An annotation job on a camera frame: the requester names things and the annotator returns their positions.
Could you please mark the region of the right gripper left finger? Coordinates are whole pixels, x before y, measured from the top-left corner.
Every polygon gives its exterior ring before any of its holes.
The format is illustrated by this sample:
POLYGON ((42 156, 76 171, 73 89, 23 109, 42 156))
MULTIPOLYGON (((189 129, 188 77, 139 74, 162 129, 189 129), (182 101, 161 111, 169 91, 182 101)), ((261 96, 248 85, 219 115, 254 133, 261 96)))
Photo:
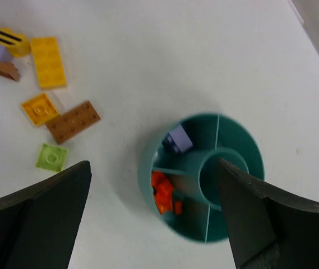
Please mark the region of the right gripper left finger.
POLYGON ((0 198, 0 268, 67 268, 91 183, 90 162, 0 198))

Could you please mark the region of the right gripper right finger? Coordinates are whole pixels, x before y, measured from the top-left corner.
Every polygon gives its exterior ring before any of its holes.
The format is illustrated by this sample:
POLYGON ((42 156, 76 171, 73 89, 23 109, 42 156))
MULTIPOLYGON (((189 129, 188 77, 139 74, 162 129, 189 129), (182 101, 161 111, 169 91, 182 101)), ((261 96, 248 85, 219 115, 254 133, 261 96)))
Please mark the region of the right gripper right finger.
POLYGON ((217 183, 236 268, 319 268, 319 202, 217 162, 217 183))

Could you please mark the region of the orange round lego piece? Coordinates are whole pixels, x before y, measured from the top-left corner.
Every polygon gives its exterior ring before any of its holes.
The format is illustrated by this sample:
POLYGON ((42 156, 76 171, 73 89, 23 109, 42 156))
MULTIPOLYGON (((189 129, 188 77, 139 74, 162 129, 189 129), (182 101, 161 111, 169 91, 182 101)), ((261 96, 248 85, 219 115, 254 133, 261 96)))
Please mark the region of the orange round lego piece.
POLYGON ((151 186, 154 201, 161 215, 173 209, 172 194, 174 187, 164 173, 153 171, 151 174, 151 186))

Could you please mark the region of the lavender 2x2 lego brick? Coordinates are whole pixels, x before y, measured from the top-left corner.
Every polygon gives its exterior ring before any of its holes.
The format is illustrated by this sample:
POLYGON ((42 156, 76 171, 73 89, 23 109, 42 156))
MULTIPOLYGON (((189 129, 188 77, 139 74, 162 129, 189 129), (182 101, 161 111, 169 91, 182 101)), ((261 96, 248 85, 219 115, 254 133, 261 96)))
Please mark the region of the lavender 2x2 lego brick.
POLYGON ((163 147, 174 154, 183 154, 193 147, 193 142, 182 125, 171 129, 162 141, 163 147))

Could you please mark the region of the green 2x2 lego near finger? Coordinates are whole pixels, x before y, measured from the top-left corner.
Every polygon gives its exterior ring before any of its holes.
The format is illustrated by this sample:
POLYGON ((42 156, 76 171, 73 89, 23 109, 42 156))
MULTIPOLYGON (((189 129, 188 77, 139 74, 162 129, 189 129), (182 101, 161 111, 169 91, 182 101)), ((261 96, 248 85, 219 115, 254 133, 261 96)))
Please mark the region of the green 2x2 lego near finger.
POLYGON ((67 148, 43 143, 35 167, 53 172, 60 172, 66 162, 68 152, 69 150, 67 148))

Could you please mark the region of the teal divided round container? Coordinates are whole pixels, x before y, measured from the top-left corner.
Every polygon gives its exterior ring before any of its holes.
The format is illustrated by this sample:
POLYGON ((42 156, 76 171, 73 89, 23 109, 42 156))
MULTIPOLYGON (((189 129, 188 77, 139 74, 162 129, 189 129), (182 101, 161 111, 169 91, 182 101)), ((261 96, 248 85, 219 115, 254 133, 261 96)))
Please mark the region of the teal divided round container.
POLYGON ((169 228, 187 240, 214 243, 226 239, 226 225, 216 183, 216 162, 225 159, 264 180, 265 168, 256 141, 237 121, 223 114, 201 113, 152 134, 138 165, 138 184, 144 201, 169 228), (183 154, 167 151, 162 141, 177 125, 187 132, 193 147, 183 154), (154 201, 151 174, 169 179, 173 202, 181 202, 179 214, 161 215, 154 201))

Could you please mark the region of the brown 2x4 lego plate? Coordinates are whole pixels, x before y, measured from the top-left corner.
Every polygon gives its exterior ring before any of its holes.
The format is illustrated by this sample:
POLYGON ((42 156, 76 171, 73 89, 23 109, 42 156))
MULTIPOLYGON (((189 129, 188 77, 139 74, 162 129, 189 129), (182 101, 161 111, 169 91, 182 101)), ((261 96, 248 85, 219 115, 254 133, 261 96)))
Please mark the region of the brown 2x4 lego plate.
POLYGON ((101 117, 91 102, 84 101, 45 125, 55 142, 61 145, 100 120, 101 117))

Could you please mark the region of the small yellow 2x2 lego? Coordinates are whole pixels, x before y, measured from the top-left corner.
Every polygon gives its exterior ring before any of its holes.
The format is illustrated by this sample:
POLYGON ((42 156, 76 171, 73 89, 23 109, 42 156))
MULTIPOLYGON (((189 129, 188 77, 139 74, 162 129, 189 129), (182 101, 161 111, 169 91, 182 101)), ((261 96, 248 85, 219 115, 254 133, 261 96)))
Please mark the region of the small yellow 2x2 lego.
POLYGON ((59 112, 47 94, 42 93, 21 104, 22 109, 36 127, 59 116, 59 112))

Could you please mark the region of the brown lego brick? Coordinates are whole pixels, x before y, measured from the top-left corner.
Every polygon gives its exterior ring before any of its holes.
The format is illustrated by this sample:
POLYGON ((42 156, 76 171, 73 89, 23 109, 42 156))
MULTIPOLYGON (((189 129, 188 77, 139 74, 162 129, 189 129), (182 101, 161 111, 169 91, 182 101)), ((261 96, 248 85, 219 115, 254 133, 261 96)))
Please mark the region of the brown lego brick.
POLYGON ((11 62, 0 62, 0 76, 14 81, 20 80, 20 73, 11 62))

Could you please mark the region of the yellow 2x4 lego brick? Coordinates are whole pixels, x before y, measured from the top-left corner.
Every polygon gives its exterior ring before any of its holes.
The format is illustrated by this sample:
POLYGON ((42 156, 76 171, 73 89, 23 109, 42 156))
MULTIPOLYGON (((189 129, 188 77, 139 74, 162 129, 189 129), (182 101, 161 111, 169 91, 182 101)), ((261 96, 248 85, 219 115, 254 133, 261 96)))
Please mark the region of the yellow 2x4 lego brick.
POLYGON ((40 88, 46 90, 66 87, 66 76, 57 38, 53 36, 32 38, 30 47, 40 88))

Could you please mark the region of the yellow black striped lego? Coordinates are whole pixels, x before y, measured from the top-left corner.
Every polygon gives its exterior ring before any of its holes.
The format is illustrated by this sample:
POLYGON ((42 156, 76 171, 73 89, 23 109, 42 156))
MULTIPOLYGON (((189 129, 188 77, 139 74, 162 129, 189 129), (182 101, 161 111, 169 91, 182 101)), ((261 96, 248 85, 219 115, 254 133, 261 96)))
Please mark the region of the yellow black striped lego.
POLYGON ((23 57, 31 52, 30 43, 23 33, 16 33, 8 27, 0 26, 0 45, 13 57, 23 57))

